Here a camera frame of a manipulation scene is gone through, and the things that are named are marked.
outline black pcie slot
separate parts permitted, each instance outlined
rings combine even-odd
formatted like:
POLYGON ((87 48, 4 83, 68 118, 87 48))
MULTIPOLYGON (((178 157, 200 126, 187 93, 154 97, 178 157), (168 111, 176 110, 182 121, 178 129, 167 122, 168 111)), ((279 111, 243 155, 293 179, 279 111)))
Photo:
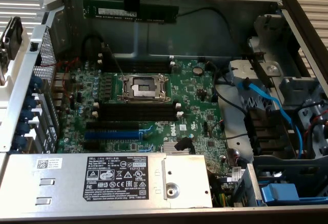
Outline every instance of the black pcie slot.
POLYGON ((139 123, 134 122, 110 122, 110 121, 95 121, 89 122, 86 129, 92 130, 138 130, 139 123))
MULTIPOLYGON (((170 61, 149 61, 149 60, 130 60, 120 59, 118 64, 121 67, 123 73, 162 73, 170 74, 170 61)), ((113 60, 103 63, 103 72, 120 73, 119 68, 113 60)))
POLYGON ((99 121, 174 121, 176 111, 172 104, 101 104, 99 121))

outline sticker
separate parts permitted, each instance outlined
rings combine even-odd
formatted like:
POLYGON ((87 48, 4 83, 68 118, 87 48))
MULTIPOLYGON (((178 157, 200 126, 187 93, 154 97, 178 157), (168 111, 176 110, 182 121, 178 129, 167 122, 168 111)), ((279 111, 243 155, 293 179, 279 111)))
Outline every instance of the sticker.
POLYGON ((187 130, 187 126, 185 124, 180 124, 180 131, 186 131, 187 130))
POLYGON ((125 11, 125 10, 115 10, 115 9, 104 9, 104 8, 99 8, 98 14, 99 15, 137 17, 137 12, 130 12, 130 11, 125 11))
POLYGON ((241 167, 232 168, 232 181, 237 182, 241 179, 241 167))
POLYGON ((61 169, 62 158, 42 158, 36 160, 36 169, 61 169))
POLYGON ((83 198, 86 201, 149 199, 148 157, 88 157, 83 198))

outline power supply label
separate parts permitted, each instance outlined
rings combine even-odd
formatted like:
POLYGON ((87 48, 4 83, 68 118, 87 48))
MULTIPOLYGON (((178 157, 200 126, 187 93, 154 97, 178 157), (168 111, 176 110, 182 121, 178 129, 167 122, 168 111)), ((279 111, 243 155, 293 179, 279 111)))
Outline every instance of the power supply label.
POLYGON ((147 156, 88 157, 86 201, 149 199, 147 156))

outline green circuit board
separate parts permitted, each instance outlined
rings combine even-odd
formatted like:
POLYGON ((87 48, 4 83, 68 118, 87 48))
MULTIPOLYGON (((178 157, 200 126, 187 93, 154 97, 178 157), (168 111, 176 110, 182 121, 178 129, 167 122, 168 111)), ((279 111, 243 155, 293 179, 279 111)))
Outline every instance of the green circuit board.
MULTIPOLYGON (((150 129, 142 140, 103 140, 101 141, 101 147, 103 148, 101 152, 139 152, 144 150, 149 152, 166 152, 165 143, 174 145, 181 138, 192 137, 196 154, 205 156, 208 169, 215 173, 228 173, 229 165, 220 163, 220 157, 227 155, 227 141, 224 139, 224 133, 220 131, 218 126, 213 133, 222 137, 222 139, 215 139, 203 131, 204 122, 207 122, 208 126, 211 127, 221 120, 218 104, 211 102, 212 73, 204 71, 202 76, 194 75, 193 68, 201 67, 204 70, 204 64, 198 63, 197 60, 176 60, 175 62, 179 71, 164 75, 169 79, 166 82, 165 89, 167 97, 171 98, 171 103, 175 99, 181 103, 181 111, 184 112, 183 117, 179 118, 178 121, 142 121, 139 123, 139 127, 150 129), (197 95, 197 89, 203 89, 207 92, 204 101, 197 95)), ((76 104, 76 108, 70 110, 69 114, 65 112, 65 109, 70 107, 68 99, 64 102, 60 115, 61 134, 57 152, 94 152, 83 149, 86 123, 95 121, 95 118, 91 115, 94 105, 92 83, 95 76, 98 76, 100 79, 98 89, 99 100, 102 103, 123 103, 117 97, 122 95, 121 74, 98 74, 97 71, 91 69, 74 70, 70 74, 74 75, 76 79, 76 83, 72 85, 71 90, 75 92, 75 96, 78 91, 81 92, 83 101, 81 104, 76 104), (105 94, 105 80, 108 78, 112 82, 110 98, 108 98, 108 94, 105 94), (79 115, 78 106, 80 105, 85 108, 83 116, 79 115)))

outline ventilation grille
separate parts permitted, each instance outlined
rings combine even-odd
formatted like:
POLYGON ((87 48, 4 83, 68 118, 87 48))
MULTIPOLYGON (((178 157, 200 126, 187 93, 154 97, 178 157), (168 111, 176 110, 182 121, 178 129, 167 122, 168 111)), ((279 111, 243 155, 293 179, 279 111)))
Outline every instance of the ventilation grille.
POLYGON ((41 66, 34 67, 34 74, 42 79, 48 80, 49 84, 52 85, 57 61, 53 52, 48 28, 42 39, 40 55, 42 59, 41 66))

